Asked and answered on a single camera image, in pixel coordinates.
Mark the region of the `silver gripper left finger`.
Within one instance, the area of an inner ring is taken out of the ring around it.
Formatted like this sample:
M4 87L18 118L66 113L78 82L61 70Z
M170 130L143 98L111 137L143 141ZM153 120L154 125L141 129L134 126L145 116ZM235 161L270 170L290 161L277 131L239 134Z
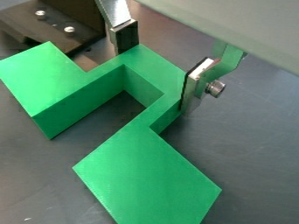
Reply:
M138 21L131 18L127 0L95 0L106 20L117 54L139 45Z

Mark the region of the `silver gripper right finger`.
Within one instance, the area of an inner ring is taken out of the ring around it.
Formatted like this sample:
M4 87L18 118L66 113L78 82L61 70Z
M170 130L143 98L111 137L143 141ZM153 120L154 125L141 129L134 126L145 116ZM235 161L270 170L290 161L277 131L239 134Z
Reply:
M185 75L179 104L183 114L191 113L199 107L206 95L221 97L226 89L221 77L238 68L246 55L247 53L234 45L223 41L215 42L213 56L205 57Z

